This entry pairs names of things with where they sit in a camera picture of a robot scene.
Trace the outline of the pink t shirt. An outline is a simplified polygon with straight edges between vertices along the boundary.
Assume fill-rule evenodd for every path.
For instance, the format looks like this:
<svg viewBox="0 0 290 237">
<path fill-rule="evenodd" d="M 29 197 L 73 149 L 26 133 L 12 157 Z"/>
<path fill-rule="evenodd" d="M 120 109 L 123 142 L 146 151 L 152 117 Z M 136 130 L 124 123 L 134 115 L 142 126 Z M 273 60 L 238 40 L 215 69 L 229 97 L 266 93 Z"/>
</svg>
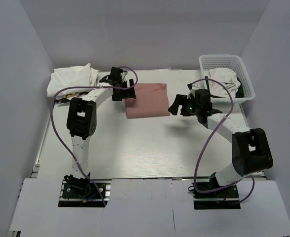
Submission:
<svg viewBox="0 0 290 237">
<path fill-rule="evenodd" d="M 127 119 L 169 116 L 169 101 L 165 83 L 138 83 L 136 99 L 124 100 Z"/>
</svg>

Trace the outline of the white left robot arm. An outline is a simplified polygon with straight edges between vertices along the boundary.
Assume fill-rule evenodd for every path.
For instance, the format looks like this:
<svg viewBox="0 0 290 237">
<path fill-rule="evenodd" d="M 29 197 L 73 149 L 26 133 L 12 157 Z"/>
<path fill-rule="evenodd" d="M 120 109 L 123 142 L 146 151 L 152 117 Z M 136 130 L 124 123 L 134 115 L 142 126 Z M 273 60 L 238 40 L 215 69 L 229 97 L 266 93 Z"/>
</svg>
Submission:
<svg viewBox="0 0 290 237">
<path fill-rule="evenodd" d="M 86 197 L 91 191 L 88 151 L 97 127 L 97 108 L 108 98 L 113 101 L 136 98 L 134 87 L 138 80 L 126 80 L 127 70 L 128 67 L 112 67 L 109 75 L 96 82 L 96 88 L 70 101 L 66 126 L 71 136 L 74 159 L 71 174 L 65 176 L 65 181 L 80 197 Z"/>
</svg>

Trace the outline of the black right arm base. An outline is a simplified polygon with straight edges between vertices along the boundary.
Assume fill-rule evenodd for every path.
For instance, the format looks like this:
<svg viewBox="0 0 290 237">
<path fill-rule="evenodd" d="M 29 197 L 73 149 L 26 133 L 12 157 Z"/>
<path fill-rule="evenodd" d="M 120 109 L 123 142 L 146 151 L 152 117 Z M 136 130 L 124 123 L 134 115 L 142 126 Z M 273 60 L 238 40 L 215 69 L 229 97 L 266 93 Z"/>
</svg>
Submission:
<svg viewBox="0 0 290 237">
<path fill-rule="evenodd" d="M 193 183 L 188 187 L 193 195 L 195 210 L 229 210 L 240 209 L 239 193 L 236 185 L 212 193 L 199 193 L 194 189 Z"/>
</svg>

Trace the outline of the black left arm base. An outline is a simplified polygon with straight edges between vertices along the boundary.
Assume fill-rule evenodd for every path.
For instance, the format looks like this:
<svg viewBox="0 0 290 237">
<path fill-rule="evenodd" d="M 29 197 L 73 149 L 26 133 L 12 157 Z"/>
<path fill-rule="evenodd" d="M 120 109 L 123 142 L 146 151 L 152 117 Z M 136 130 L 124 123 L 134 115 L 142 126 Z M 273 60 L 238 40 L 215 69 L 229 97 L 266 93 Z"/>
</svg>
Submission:
<svg viewBox="0 0 290 237">
<path fill-rule="evenodd" d="M 104 208 L 110 196 L 110 183 L 96 182 L 97 188 L 86 178 L 65 175 L 58 207 Z"/>
</svg>

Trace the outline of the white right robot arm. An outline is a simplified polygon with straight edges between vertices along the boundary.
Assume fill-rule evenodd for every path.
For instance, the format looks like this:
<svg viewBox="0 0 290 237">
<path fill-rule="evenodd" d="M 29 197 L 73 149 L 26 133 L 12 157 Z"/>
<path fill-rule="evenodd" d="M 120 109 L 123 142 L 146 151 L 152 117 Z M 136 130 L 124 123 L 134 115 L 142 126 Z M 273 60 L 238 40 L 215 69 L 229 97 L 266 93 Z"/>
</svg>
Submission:
<svg viewBox="0 0 290 237">
<path fill-rule="evenodd" d="M 172 115 L 195 116 L 200 124 L 211 130 L 197 163 L 201 162 L 207 145 L 215 133 L 231 143 L 231 163 L 210 176 L 208 189 L 200 190 L 197 182 L 194 182 L 196 192 L 212 193 L 216 197 L 221 197 L 227 192 L 228 187 L 243 178 L 273 167 L 274 162 L 265 131 L 262 128 L 250 129 L 241 126 L 230 118 L 230 113 L 225 114 L 213 108 L 208 90 L 193 89 L 188 95 L 177 94 L 168 111 Z"/>
</svg>

